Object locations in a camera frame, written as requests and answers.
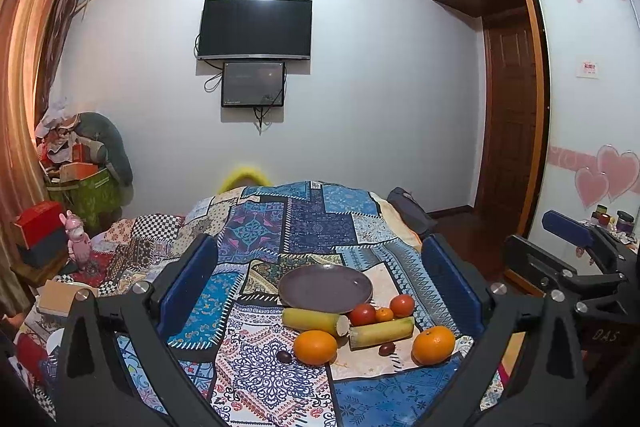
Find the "dark grape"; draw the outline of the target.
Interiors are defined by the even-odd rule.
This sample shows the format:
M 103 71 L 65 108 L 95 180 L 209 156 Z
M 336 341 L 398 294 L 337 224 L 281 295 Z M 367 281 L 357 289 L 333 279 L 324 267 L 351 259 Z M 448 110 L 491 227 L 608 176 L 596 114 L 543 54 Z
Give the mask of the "dark grape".
M 281 350 L 277 352 L 277 360 L 283 364 L 290 364 L 293 357 L 290 352 Z
M 392 343 L 391 341 L 389 341 L 388 343 L 383 343 L 379 348 L 378 348 L 378 355 L 380 357 L 389 357 L 390 355 L 392 355 L 394 352 L 396 351 L 396 345 L 395 343 Z

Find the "large orange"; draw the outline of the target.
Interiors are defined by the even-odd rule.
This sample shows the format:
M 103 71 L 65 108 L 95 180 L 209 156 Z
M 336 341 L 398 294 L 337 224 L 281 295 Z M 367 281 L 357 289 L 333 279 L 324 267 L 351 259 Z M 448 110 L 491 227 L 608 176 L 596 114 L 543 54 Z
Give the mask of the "large orange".
M 310 366 L 330 363 L 337 354 L 337 341 L 327 332 L 307 331 L 300 333 L 293 343 L 296 359 Z
M 450 357 L 454 347 L 454 333 L 445 326 L 434 326 L 416 336 L 411 355 L 417 365 L 437 365 Z

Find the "white wardrobe sliding door hearts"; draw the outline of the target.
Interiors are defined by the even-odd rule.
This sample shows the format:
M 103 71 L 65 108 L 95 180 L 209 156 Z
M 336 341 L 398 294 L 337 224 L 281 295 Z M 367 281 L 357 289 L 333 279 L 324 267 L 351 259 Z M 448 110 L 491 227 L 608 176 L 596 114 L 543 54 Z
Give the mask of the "white wardrobe sliding door hearts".
M 538 0 L 548 52 L 546 165 L 530 239 L 562 251 L 541 217 L 639 209 L 639 1 Z

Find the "grey plush toy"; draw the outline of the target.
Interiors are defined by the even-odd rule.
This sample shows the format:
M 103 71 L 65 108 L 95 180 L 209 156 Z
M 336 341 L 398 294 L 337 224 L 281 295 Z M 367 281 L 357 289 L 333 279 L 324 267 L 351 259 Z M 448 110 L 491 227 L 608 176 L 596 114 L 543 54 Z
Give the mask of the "grey plush toy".
M 124 187 L 130 187 L 134 175 L 126 154 L 124 141 L 115 125 L 99 113 L 80 113 L 75 132 L 92 142 L 100 142 L 99 163 Z

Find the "wooden door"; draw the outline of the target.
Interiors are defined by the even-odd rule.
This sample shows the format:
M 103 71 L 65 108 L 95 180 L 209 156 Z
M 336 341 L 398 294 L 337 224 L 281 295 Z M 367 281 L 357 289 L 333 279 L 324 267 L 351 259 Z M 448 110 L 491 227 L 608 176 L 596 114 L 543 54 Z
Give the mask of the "wooden door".
M 518 231 L 534 151 L 535 55 L 525 10 L 485 18 L 486 121 L 476 209 L 493 229 Z

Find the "dark bag beside bed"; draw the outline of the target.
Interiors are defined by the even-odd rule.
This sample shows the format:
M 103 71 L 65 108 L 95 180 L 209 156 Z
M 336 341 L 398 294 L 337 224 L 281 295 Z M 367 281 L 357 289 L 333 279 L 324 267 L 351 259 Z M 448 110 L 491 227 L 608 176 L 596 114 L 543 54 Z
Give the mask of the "dark bag beside bed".
M 420 239 L 429 236 L 437 225 L 437 221 L 431 218 L 418 204 L 413 196 L 402 187 L 395 187 L 386 197 L 387 202 L 394 207 L 409 227 Z

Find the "red box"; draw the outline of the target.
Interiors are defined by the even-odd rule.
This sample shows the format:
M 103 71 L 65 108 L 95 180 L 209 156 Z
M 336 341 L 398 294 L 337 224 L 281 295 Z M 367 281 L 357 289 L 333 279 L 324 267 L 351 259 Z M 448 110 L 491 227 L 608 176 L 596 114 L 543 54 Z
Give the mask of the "red box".
M 14 242 L 23 248 L 32 248 L 41 239 L 62 228 L 62 212 L 62 205 L 54 200 L 46 200 L 27 208 L 12 221 Z

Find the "red tomato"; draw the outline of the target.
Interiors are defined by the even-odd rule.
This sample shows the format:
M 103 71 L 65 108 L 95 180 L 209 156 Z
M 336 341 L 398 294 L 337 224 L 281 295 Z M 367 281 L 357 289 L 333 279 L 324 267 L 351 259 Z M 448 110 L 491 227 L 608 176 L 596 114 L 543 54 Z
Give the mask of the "red tomato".
M 370 303 L 360 303 L 348 314 L 352 326 L 370 325 L 376 322 L 376 310 Z
M 410 317 L 414 310 L 414 300 L 410 295 L 402 294 L 394 297 L 390 300 L 388 306 L 396 319 L 403 319 L 404 317 Z

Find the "patchwork blue bedspread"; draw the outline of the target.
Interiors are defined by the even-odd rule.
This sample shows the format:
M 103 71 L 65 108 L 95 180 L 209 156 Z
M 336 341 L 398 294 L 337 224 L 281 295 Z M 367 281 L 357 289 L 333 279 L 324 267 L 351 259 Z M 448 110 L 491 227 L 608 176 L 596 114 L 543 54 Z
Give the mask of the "patchwork blue bedspread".
M 340 184 L 241 186 L 201 200 L 184 216 L 118 220 L 92 240 L 88 269 L 62 282 L 96 288 L 96 298 L 125 294 L 135 283 L 153 282 L 201 234 L 215 239 L 218 263 L 186 325 L 167 343 L 221 426 L 416 426 L 473 346 L 424 268 L 423 239 L 385 199 Z M 375 310 L 410 295 L 412 336 L 380 357 L 380 346 L 350 349 L 348 331 L 333 336 L 330 363 L 299 362 L 293 343 L 303 332 L 282 324 L 282 310 L 292 307 L 280 300 L 278 285 L 305 265 L 366 274 Z M 32 311 L 1 351 L 2 379 L 14 386 L 27 426 L 61 426 L 54 387 L 66 321 Z M 454 352 L 437 365 L 417 365 L 413 340 L 434 326 L 454 333 Z M 161 412 L 130 340 L 116 339 L 143 403 Z M 291 353 L 290 364 L 277 360 L 281 350 Z

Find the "yellow plush item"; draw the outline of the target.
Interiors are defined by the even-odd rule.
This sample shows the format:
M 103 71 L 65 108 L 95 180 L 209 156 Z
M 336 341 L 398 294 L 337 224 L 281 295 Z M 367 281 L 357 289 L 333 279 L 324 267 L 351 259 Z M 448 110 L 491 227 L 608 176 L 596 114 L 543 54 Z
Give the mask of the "yellow plush item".
M 217 193 L 229 192 L 241 186 L 267 186 L 270 184 L 270 179 L 262 170 L 253 166 L 240 166 L 234 168 L 224 178 Z

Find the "small mandarin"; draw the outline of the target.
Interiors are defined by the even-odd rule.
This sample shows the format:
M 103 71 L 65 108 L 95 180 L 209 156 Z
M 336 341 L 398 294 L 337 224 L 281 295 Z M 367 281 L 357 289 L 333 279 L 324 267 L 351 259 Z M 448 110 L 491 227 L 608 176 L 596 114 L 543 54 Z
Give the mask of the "small mandarin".
M 375 310 L 375 321 L 378 323 L 393 321 L 394 317 L 394 312 L 390 308 L 382 307 Z

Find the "orange curtain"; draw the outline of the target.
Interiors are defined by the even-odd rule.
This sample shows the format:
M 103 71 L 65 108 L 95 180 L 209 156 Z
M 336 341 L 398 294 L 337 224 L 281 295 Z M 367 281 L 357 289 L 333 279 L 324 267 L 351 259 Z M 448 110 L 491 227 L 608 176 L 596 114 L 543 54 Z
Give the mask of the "orange curtain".
M 11 223 L 48 198 L 35 129 L 47 112 L 79 0 L 1 0 L 1 314 L 28 299 L 10 264 L 17 258 Z

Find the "pink plush rabbit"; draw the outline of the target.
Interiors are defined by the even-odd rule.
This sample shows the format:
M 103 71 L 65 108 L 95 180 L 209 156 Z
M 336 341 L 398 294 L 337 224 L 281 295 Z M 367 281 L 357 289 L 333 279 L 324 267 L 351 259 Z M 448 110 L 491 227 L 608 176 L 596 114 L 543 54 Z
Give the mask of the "pink plush rabbit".
M 61 213 L 58 217 L 67 235 L 67 249 L 70 259 L 82 269 L 90 260 L 92 251 L 91 241 L 84 229 L 84 222 L 70 210 Z

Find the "small wall monitor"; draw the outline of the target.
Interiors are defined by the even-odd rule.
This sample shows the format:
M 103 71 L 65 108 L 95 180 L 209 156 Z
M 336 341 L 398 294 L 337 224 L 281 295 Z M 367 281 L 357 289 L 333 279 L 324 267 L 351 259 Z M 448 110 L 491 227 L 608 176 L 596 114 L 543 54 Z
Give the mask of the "small wall monitor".
M 284 84 L 285 65 L 282 62 L 225 62 L 221 106 L 282 107 Z

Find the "wall mounted black television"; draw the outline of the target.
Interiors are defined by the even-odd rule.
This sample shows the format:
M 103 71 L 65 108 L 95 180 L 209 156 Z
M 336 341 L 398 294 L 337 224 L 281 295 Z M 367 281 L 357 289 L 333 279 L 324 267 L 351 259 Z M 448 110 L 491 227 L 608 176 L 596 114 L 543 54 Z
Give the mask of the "wall mounted black television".
M 205 0 L 196 56 L 200 60 L 308 60 L 310 0 Z

